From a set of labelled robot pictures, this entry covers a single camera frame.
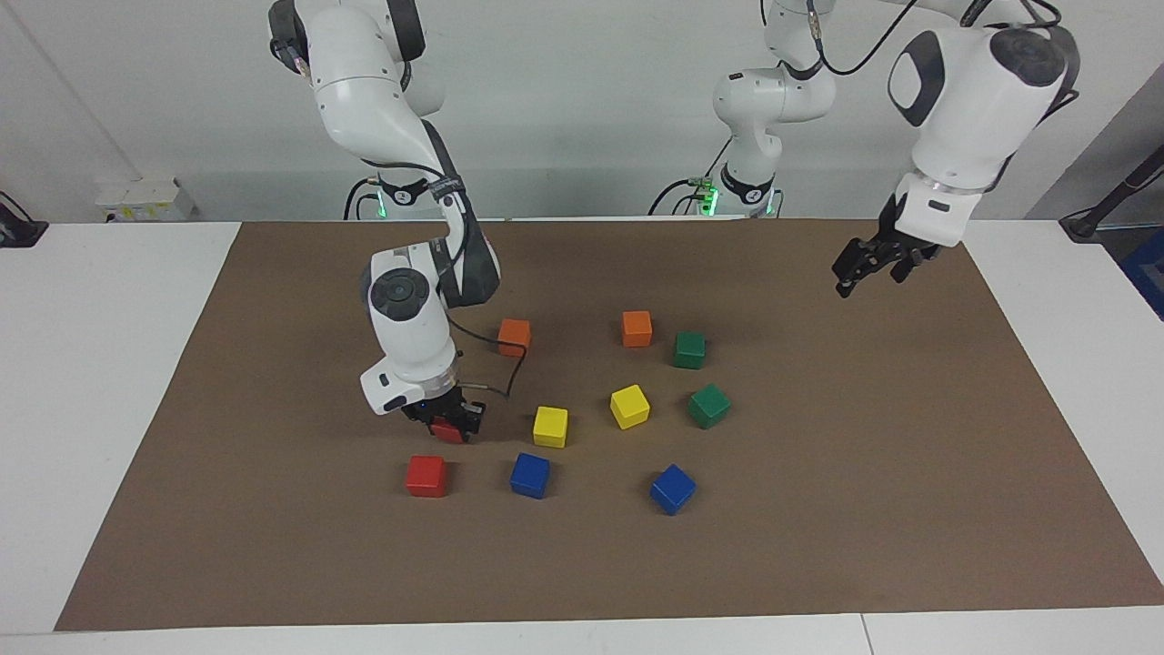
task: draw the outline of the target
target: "white table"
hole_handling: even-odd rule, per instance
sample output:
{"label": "white table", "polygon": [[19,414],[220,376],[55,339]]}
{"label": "white table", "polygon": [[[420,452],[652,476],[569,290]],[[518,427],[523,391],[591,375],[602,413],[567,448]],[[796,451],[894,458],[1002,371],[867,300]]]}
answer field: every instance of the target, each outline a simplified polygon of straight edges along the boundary
{"label": "white table", "polygon": [[[0,653],[1164,653],[1162,607],[47,634],[237,228],[55,225],[0,250]],[[1164,322],[1053,222],[966,243],[1159,576]]]}

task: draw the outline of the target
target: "orange cube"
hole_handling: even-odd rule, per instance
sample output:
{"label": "orange cube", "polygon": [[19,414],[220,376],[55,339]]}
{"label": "orange cube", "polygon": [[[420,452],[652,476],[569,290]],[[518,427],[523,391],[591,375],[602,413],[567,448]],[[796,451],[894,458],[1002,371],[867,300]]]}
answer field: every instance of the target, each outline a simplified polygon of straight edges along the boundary
{"label": "orange cube", "polygon": [[623,346],[629,349],[645,349],[651,346],[651,312],[623,312]]}
{"label": "orange cube", "polygon": [[521,349],[506,344],[521,344],[526,348],[526,350],[528,350],[530,340],[532,337],[533,334],[530,329],[528,320],[506,318],[502,320],[501,330],[497,332],[497,341],[505,342],[505,344],[499,344],[497,347],[497,353],[504,355],[505,357],[521,357],[524,355]]}

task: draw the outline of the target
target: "green cube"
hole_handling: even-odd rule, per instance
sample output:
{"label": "green cube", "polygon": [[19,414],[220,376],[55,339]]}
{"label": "green cube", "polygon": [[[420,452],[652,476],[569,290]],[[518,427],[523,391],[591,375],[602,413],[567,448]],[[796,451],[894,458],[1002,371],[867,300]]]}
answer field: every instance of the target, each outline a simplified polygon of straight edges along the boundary
{"label": "green cube", "polygon": [[698,333],[680,333],[675,335],[675,359],[673,364],[676,369],[703,369],[703,358],[707,356],[708,346],[703,335]]}
{"label": "green cube", "polygon": [[701,428],[707,430],[728,417],[731,410],[731,401],[715,385],[708,385],[691,396],[691,401],[687,404],[687,412],[695,419]]}

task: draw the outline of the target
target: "brown mat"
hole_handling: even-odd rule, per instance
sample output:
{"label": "brown mat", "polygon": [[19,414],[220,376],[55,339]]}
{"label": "brown mat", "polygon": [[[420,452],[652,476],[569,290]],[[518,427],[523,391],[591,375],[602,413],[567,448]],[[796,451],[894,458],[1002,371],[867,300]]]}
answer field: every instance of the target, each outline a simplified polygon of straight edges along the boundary
{"label": "brown mat", "polygon": [[[357,300],[372,251],[436,225],[242,227],[57,629],[499,621],[1164,604],[1164,590],[961,248],[849,300],[829,264],[870,223],[490,223],[502,289],[470,329],[533,321],[478,443],[376,418]],[[655,346],[618,346],[650,308]],[[708,335],[703,371],[668,365]],[[463,378],[511,359],[457,339]],[[609,394],[643,385],[619,432]],[[709,432],[708,383],[734,403]],[[538,405],[565,450],[530,444]],[[554,463],[512,494],[514,456]],[[411,455],[452,464],[413,499]],[[674,518],[650,500],[679,463]]]}

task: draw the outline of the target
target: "green light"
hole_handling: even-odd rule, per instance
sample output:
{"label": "green light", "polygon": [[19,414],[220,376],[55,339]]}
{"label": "green light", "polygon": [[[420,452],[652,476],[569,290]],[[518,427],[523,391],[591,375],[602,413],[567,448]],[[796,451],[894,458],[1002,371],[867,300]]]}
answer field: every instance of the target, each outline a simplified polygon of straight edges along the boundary
{"label": "green light", "polygon": [[703,197],[703,201],[700,204],[700,213],[703,215],[715,215],[717,204],[719,204],[719,188],[710,186],[708,187],[708,194]]}

